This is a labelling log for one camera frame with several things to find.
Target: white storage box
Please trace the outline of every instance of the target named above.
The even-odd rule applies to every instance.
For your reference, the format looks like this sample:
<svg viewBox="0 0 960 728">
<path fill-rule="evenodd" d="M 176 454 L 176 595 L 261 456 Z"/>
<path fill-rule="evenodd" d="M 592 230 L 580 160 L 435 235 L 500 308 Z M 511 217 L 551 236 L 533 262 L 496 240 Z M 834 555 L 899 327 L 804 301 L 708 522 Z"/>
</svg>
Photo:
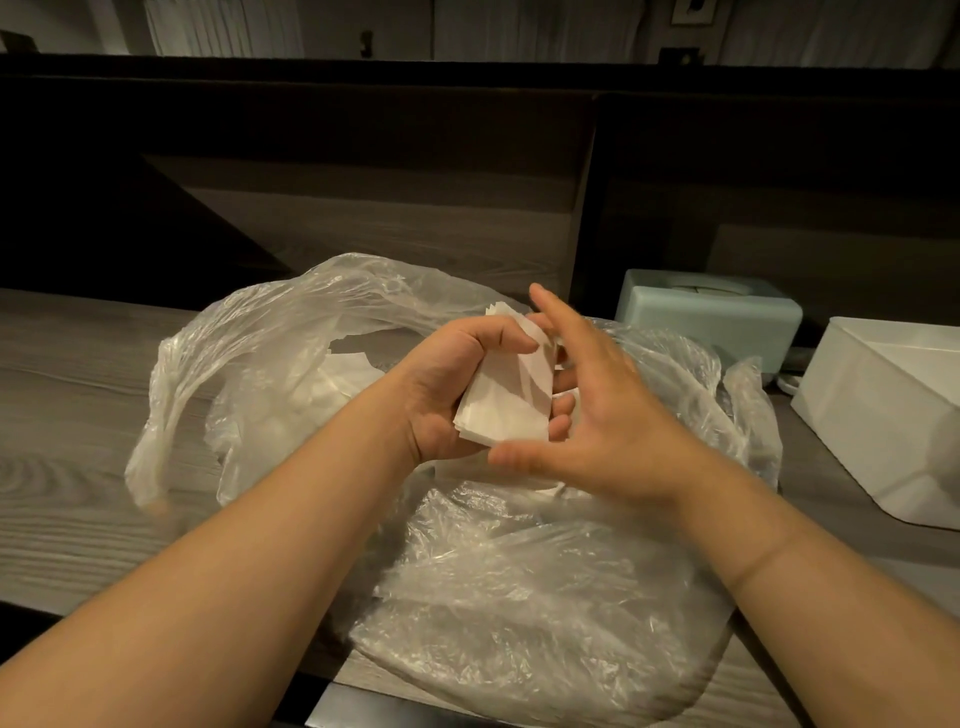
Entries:
<svg viewBox="0 0 960 728">
<path fill-rule="evenodd" d="M 960 529 L 960 328 L 830 319 L 793 408 L 884 511 Z"/>
</svg>

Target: mint green tissue box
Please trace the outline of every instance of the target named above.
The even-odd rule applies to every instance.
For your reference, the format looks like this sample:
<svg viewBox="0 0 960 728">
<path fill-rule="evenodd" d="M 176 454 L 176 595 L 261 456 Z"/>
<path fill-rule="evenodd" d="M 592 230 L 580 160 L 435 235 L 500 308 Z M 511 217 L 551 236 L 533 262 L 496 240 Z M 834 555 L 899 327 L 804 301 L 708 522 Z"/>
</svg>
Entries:
<svg viewBox="0 0 960 728">
<path fill-rule="evenodd" d="M 770 378 L 780 371 L 803 310 L 765 280 L 631 269 L 616 320 L 669 328 L 709 344 L 725 367 L 759 356 Z"/>
</svg>

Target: wooden table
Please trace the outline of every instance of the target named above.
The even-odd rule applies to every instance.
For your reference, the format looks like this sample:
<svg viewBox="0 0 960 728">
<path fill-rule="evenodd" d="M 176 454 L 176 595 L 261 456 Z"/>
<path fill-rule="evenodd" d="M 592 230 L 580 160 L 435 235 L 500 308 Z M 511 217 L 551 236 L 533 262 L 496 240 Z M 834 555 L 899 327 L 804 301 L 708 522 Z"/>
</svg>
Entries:
<svg viewBox="0 0 960 728">
<path fill-rule="evenodd" d="M 156 346 L 193 316 L 0 289 L 0 600 L 65 615 L 164 546 L 133 506 L 123 471 L 147 419 Z M 174 502 L 192 522 L 217 507 L 220 467 L 203 442 L 215 394 L 210 383 L 186 407 L 167 474 Z M 960 612 L 960 534 L 883 514 L 787 399 L 776 398 L 776 407 L 786 497 Z M 356 653 L 336 660 L 318 643 L 301 669 L 451 707 Z M 702 694 L 668 713 L 676 715 L 658 725 L 797 724 L 735 635 Z"/>
</svg>

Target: wrist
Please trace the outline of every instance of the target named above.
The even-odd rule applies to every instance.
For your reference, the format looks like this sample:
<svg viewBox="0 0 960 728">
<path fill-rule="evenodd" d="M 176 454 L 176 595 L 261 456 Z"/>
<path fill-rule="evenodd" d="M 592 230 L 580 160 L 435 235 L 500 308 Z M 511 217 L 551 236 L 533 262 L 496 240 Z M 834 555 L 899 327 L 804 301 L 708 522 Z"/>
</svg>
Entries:
<svg viewBox="0 0 960 728">
<path fill-rule="evenodd" d="M 420 464 L 406 411 L 406 392 L 400 382 L 384 376 L 344 409 L 352 410 L 357 418 L 357 436 L 372 441 L 372 453 L 384 454 L 396 463 L 398 474 L 406 477 Z"/>
<path fill-rule="evenodd" d="M 737 497 L 737 491 L 753 480 L 753 476 L 722 452 L 703 443 L 700 451 L 688 460 L 688 476 L 678 485 L 674 518 L 686 534 L 697 531 L 704 519 L 712 518 L 717 500 Z"/>
</svg>

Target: clear plastic bag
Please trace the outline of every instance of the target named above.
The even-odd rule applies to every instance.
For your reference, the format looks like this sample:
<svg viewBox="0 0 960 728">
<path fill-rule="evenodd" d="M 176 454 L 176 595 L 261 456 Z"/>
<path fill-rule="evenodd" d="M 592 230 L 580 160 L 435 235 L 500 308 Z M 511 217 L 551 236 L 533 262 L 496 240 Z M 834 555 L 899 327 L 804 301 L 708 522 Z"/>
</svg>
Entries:
<svg viewBox="0 0 960 728">
<path fill-rule="evenodd" d="M 163 496 L 177 419 L 214 373 L 223 369 L 225 384 L 207 442 L 224 457 L 223 503 L 423 335 L 501 300 L 436 270 L 347 254 L 215 303 L 160 345 L 150 419 L 127 468 L 135 500 Z M 780 437 L 754 362 L 723 375 L 713 352 L 680 335 L 596 323 L 691 431 L 776 485 Z M 357 351 L 369 363 L 337 353 Z M 477 713 L 598 726 L 657 716 L 697 682 L 729 598 L 662 524 L 572 488 L 537 487 L 419 468 L 349 574 L 330 626 L 381 666 Z"/>
</svg>

